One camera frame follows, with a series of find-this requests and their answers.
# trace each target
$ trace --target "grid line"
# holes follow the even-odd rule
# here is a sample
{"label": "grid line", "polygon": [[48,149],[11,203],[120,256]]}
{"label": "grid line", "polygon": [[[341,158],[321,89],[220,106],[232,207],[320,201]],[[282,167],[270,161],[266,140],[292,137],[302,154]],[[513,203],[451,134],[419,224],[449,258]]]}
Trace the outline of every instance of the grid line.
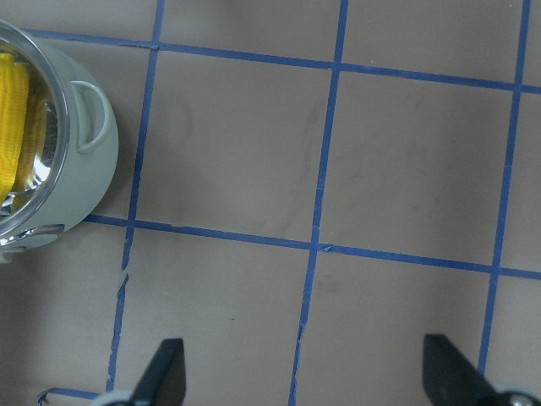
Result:
{"label": "grid line", "polygon": [[[336,253],[342,255],[355,255],[365,258],[374,258],[383,261],[398,261],[403,263],[413,263],[426,266],[442,266],[450,269],[457,269],[469,272],[483,272],[490,275],[489,291],[487,295],[487,304],[484,316],[483,337],[481,340],[481,346],[479,350],[478,368],[481,372],[484,372],[486,367],[486,360],[489,352],[489,339],[490,331],[492,327],[492,321],[494,318],[495,299],[498,288],[499,276],[506,277],[519,277],[527,279],[541,280],[541,272],[512,269],[501,267],[501,255],[505,236],[505,221],[507,214],[507,206],[510,196],[511,185],[511,173],[512,163],[514,157],[514,147],[516,143],[516,127],[518,122],[520,100],[522,93],[541,94],[541,86],[524,85],[522,83],[522,76],[524,72],[524,62],[526,55],[526,43],[527,43],[527,27],[530,14],[531,0],[523,0],[522,4],[522,16],[521,16],[521,29],[519,35],[519,43],[516,56],[516,74],[513,83],[505,81],[495,80],[482,80],[453,75],[444,74],[431,74],[426,72],[417,72],[404,69],[390,69],[375,66],[366,66],[355,63],[343,63],[342,52],[344,47],[344,36],[347,23],[347,0],[341,1],[340,16],[338,20],[338,28],[336,34],[336,46],[335,55],[333,61],[321,61],[306,58],[291,58],[282,57],[277,55],[266,55],[262,53],[254,52],[240,52],[232,50],[217,49],[212,47],[195,47],[183,44],[173,44],[167,42],[161,42],[161,27],[163,17],[165,13],[165,0],[158,0],[156,4],[156,16],[155,23],[152,32],[151,41],[138,41],[125,38],[111,38],[105,36],[89,36],[75,33],[49,31],[49,30],[32,30],[26,29],[29,33],[36,37],[47,38],[61,41],[81,41],[95,44],[102,44],[108,46],[120,46],[120,47],[139,47],[148,49],[150,52],[149,62],[145,80],[145,95],[143,100],[143,107],[141,112],[141,119],[139,124],[139,136],[137,143],[137,152],[134,164],[134,177],[132,182],[132,189],[129,201],[128,219],[107,217],[99,215],[89,215],[85,220],[87,222],[93,222],[98,224],[112,225],[117,227],[126,228],[126,243],[124,245],[123,252],[123,269],[126,268],[129,262],[129,253],[131,244],[133,242],[134,230],[136,228],[155,230],[159,232],[168,233],[180,233],[195,235],[207,238],[225,239],[241,241],[254,244],[267,244],[281,246],[285,248],[301,249],[309,251],[309,261],[307,265],[306,278],[303,288],[303,304],[301,308],[298,340],[295,348],[295,356],[293,360],[292,371],[292,383],[289,393],[289,406],[294,406],[296,403],[296,386],[297,386],[297,372],[300,361],[301,343],[303,338],[304,328],[309,318],[309,306],[312,293],[312,285],[314,282],[314,275],[316,272],[317,258],[319,253]],[[312,234],[309,242],[297,241],[290,239],[279,239],[272,237],[265,237],[253,234],[245,233],[232,233],[227,231],[209,230],[204,228],[192,228],[192,227],[175,227],[170,224],[159,222],[146,222],[136,219],[137,202],[139,198],[139,182],[140,175],[143,168],[144,152],[146,135],[150,117],[150,105],[152,101],[152,94],[154,88],[154,79],[156,77],[156,63],[158,52],[180,52],[187,54],[195,54],[208,56],[213,58],[230,58],[239,59],[244,61],[252,61],[258,63],[273,63],[280,65],[296,66],[306,69],[326,69],[331,70],[331,82],[330,91],[327,105],[327,113],[325,116],[325,129],[323,133],[320,168],[318,174],[318,183],[315,193],[314,202],[314,218],[312,225]],[[338,83],[341,72],[351,72],[357,74],[372,74],[380,76],[390,76],[402,78],[405,80],[424,80],[435,83],[443,83],[449,85],[468,85],[479,88],[495,89],[500,91],[512,92],[512,104],[510,113],[509,134],[505,154],[505,166],[502,175],[502,186],[500,196],[500,209],[498,215],[497,230],[495,235],[495,247],[493,253],[493,261],[491,265],[475,264],[462,261],[451,261],[437,258],[422,257],[417,255],[406,255],[391,253],[378,250],[366,250],[357,247],[347,247],[333,244],[323,244],[320,242],[320,221],[322,212],[322,202],[325,192],[325,180],[327,159],[329,154],[329,148],[331,145],[332,135],[332,123],[334,119],[334,110],[336,107],[336,95],[338,90]],[[123,282],[123,285],[118,291],[117,297],[117,312],[115,315],[115,328],[112,340],[112,354],[109,365],[110,378],[107,381],[107,391],[114,388],[114,378],[116,374],[116,357],[117,349],[120,343],[120,332],[122,328],[122,315],[125,299],[125,287],[128,282],[128,275]],[[74,398],[95,398],[97,394],[92,392],[79,391],[75,389],[59,389],[53,388],[48,391],[40,393],[38,395],[38,404],[45,399],[48,393],[60,394],[63,396],[70,396]]]}
{"label": "grid line", "polygon": [[[361,63],[344,63],[336,61],[322,61],[307,58],[292,58],[278,55],[268,55],[257,52],[241,52],[212,47],[197,47],[192,45],[168,43],[161,41],[137,41],[125,38],[114,38],[105,36],[88,36],[83,34],[66,33],[49,30],[25,29],[30,34],[46,39],[90,42],[100,45],[118,46],[118,47],[139,47],[148,48],[153,51],[179,52],[193,55],[201,55],[214,58],[238,59],[243,61],[273,63],[278,65],[297,66],[299,68],[313,68],[325,70],[339,70],[341,72],[354,72],[358,74],[373,74],[379,76],[391,76],[410,80],[423,80],[428,82],[444,83],[448,85],[467,85],[487,89],[496,89],[502,91],[514,91],[515,83],[483,80],[455,76],[448,74],[433,74],[429,72],[418,72],[407,69],[394,69],[378,66],[362,65]],[[522,93],[541,94],[541,86],[524,85]]]}
{"label": "grid line", "polygon": [[[127,220],[116,217],[90,215],[85,219],[86,222],[96,224],[113,225],[117,227],[126,227]],[[199,237],[208,237],[212,239],[225,239],[231,241],[240,241],[249,244],[273,245],[284,248],[292,248],[297,250],[310,250],[311,243],[309,241],[300,241],[295,239],[279,239],[276,237],[268,237],[256,234],[234,233],[230,231],[215,230],[208,228],[174,226],[163,222],[148,222],[143,220],[135,220],[135,228],[152,230],[162,233],[178,233],[194,235]],[[359,256],[362,258],[371,258],[383,261],[404,262],[408,264],[417,264],[424,266],[437,266],[459,271],[492,273],[494,267],[487,264],[479,264],[475,262],[454,261],[442,258],[434,258],[429,256],[403,254],[398,252],[369,250],[359,247],[349,247],[346,245],[336,245],[320,243],[318,251],[321,253],[339,254]],[[501,268],[501,275],[508,277],[519,277],[523,279],[538,279],[541,280],[541,270],[532,271],[517,268]]]}
{"label": "grid line", "polygon": [[507,136],[507,147],[505,150],[505,166],[502,175],[500,209],[498,212],[498,225],[496,228],[494,255],[492,260],[493,270],[490,275],[489,292],[487,295],[486,309],[484,312],[483,334],[479,349],[478,369],[481,373],[484,373],[486,369],[487,358],[489,355],[490,333],[492,330],[492,321],[494,319],[498,281],[501,273],[501,255],[504,244],[507,207],[511,190],[511,174],[513,169],[513,158],[515,156],[516,129],[518,126],[518,114],[521,103],[522,78],[524,75],[524,62],[526,60],[527,28],[529,18],[530,0],[524,0],[522,2],[521,28],[518,37],[518,47],[516,50],[515,89],[513,90],[511,114],[509,119],[509,134]]}
{"label": "grid line", "polygon": [[[342,52],[344,48],[344,37],[346,34],[348,0],[340,1],[340,14],[338,17],[338,28],[336,31],[336,44],[334,61],[342,61]],[[320,251],[320,224],[321,213],[323,211],[323,197],[325,194],[325,181],[327,179],[327,163],[329,159],[329,150],[331,148],[332,125],[335,118],[336,99],[338,96],[338,84],[340,82],[340,71],[332,70],[331,82],[329,85],[329,97],[327,101],[327,111],[325,114],[325,127],[323,129],[323,140],[321,142],[320,167],[318,170],[318,182],[315,191],[314,218],[312,221],[312,237],[310,240],[310,251],[306,278],[303,287],[303,302],[301,304],[301,314],[298,324],[297,342],[295,344],[295,355],[293,358],[292,379],[289,389],[289,406],[295,406],[297,403],[297,373],[299,369],[301,346],[303,342],[304,329],[308,323],[310,300],[312,297],[312,287],[317,266],[318,252]]]}

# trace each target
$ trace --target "floor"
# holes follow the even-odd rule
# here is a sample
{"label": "floor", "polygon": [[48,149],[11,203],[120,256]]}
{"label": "floor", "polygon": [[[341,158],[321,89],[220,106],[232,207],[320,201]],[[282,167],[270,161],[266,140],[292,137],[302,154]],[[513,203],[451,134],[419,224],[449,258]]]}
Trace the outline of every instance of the floor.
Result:
{"label": "floor", "polygon": [[541,0],[31,0],[120,157],[85,222],[0,272],[0,404],[428,405],[423,335],[541,382]]}

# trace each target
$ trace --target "pot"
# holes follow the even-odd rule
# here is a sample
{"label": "pot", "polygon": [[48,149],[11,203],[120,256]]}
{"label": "pot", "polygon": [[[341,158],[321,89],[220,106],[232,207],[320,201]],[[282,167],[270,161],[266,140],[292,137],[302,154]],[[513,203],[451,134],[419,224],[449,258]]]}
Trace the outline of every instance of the pot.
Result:
{"label": "pot", "polygon": [[[107,96],[72,58],[1,20],[0,52],[27,68],[44,138],[25,186],[3,201],[0,263],[5,263],[15,253],[51,243],[90,214],[111,183],[118,132]],[[27,122],[33,119],[29,110]]]}

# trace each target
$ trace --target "pot handle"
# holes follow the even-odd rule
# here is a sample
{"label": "pot handle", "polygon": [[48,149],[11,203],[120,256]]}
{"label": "pot handle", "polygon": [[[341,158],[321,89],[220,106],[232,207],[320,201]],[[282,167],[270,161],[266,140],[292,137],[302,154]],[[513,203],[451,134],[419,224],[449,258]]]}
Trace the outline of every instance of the pot handle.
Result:
{"label": "pot handle", "polygon": [[12,256],[25,251],[25,241],[28,239],[40,244],[48,244],[58,238],[58,235],[64,231],[63,224],[51,224],[29,228],[17,235],[13,235],[4,239],[0,239],[0,264],[8,264],[11,262]]}
{"label": "pot handle", "polygon": [[[109,126],[112,120],[112,110],[111,105],[107,96],[96,85],[92,85],[88,82],[83,81],[72,81],[70,82],[71,86],[74,88],[74,98],[75,105],[77,107],[77,119],[79,121],[79,137],[77,139],[77,152],[79,154],[88,154],[91,153],[103,140],[107,137]],[[94,117],[96,114],[89,115],[89,107],[85,103],[81,91],[88,89],[93,91],[94,94],[98,97],[101,103],[101,116],[103,117],[103,125],[97,134],[90,134],[90,117]]]}

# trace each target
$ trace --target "yellow cloth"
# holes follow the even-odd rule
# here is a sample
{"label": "yellow cloth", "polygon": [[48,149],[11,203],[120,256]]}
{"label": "yellow cloth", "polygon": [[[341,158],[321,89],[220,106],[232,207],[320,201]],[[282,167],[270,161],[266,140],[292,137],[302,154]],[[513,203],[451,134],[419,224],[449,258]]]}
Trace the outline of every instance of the yellow cloth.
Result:
{"label": "yellow cloth", "polygon": [[26,106],[25,134],[23,135],[14,183],[15,191],[22,191],[31,186],[29,179],[33,179],[34,160],[37,156],[41,156],[45,145],[47,120],[45,103],[42,97],[30,95]]}
{"label": "yellow cloth", "polygon": [[29,76],[13,55],[0,54],[0,201],[13,188],[25,131]]}

